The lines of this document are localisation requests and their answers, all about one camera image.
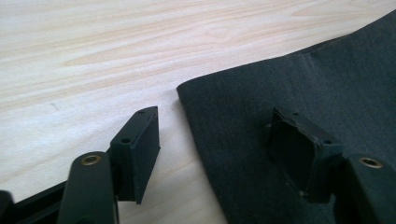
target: screw hole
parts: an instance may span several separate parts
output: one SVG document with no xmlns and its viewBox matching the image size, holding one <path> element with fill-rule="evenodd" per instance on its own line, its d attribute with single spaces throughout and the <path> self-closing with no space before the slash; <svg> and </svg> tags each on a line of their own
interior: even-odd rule
<svg viewBox="0 0 396 224">
<path fill-rule="evenodd" d="M 323 140 L 322 143 L 323 143 L 323 144 L 330 145 L 330 144 L 332 143 L 332 141 L 330 141 L 330 140 Z"/>
<path fill-rule="evenodd" d="M 382 163 L 380 161 L 376 161 L 371 158 L 360 158 L 359 161 L 363 165 L 371 167 L 371 168 L 376 168 L 376 169 L 382 168 Z"/>
<path fill-rule="evenodd" d="M 122 142 L 122 143 L 129 143 L 129 142 L 131 142 L 131 139 L 129 139 L 129 138 L 124 138 L 124 139 L 121 140 L 121 142 Z"/>
<path fill-rule="evenodd" d="M 83 165 L 93 165 L 101 160 L 101 157 L 98 155 L 90 155 L 82 159 L 81 164 Z"/>
</svg>

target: small hole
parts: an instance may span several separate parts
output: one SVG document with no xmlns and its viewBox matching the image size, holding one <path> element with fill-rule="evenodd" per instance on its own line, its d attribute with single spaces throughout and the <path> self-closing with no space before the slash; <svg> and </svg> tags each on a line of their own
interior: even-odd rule
<svg viewBox="0 0 396 224">
<path fill-rule="evenodd" d="M 361 163 L 363 163 L 363 165 L 366 165 L 366 166 L 371 167 L 371 168 L 376 168 L 376 169 L 382 168 L 382 163 L 379 162 L 379 161 L 376 161 L 374 159 L 360 158 L 359 161 Z"/>
<path fill-rule="evenodd" d="M 87 156 L 84 159 L 82 159 L 81 164 L 83 165 L 93 165 L 96 164 L 97 162 L 99 162 L 101 160 L 101 157 L 98 155 L 91 155 L 91 156 Z"/>
<path fill-rule="evenodd" d="M 131 142 L 131 139 L 129 139 L 129 138 L 124 138 L 124 139 L 121 140 L 121 142 L 122 142 L 122 143 L 129 143 L 129 142 Z"/>
<path fill-rule="evenodd" d="M 95 162 L 95 161 L 97 161 L 98 159 L 96 158 L 96 157 L 94 157 L 94 156 L 91 156 L 91 157 L 87 157 L 87 158 L 85 158 L 85 162 Z"/>
</svg>

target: black plastic bracket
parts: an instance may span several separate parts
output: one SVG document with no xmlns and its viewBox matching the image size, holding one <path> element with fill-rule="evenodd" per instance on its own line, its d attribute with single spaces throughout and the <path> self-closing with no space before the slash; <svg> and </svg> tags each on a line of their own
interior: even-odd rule
<svg viewBox="0 0 396 224">
<path fill-rule="evenodd" d="M 327 203 L 333 193 L 339 224 L 393 223 L 396 172 L 367 155 L 342 156 L 340 141 L 303 116 L 275 108 L 269 155 L 309 203 Z"/>
<path fill-rule="evenodd" d="M 290 183 L 310 203 L 327 203 L 329 172 L 342 159 L 340 141 L 298 113 L 275 108 L 269 154 L 280 163 Z"/>
<path fill-rule="evenodd" d="M 19 203 L 0 190 L 0 223 L 118 223 L 116 196 L 119 201 L 142 203 L 159 150 L 158 108 L 139 110 L 107 153 L 77 158 L 67 181 Z"/>
</svg>

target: black fabric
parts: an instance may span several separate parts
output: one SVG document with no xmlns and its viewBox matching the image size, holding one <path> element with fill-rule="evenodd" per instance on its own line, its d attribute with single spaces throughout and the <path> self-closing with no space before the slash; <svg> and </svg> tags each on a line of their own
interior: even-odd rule
<svg viewBox="0 0 396 224">
<path fill-rule="evenodd" d="M 198 77 L 178 88 L 209 182 L 230 223 L 334 223 L 285 184 L 262 134 L 274 107 L 340 139 L 345 155 L 396 167 L 396 12 L 280 58 Z"/>
</svg>

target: wooden table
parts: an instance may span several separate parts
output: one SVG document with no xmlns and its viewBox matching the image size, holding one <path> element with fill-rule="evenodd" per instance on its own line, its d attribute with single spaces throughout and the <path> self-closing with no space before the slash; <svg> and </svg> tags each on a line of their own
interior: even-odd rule
<svg viewBox="0 0 396 224">
<path fill-rule="evenodd" d="M 0 189 L 20 201 L 157 105 L 162 150 L 121 223 L 225 223 L 177 98 L 184 81 L 346 35 L 396 1 L 0 2 Z"/>
</svg>

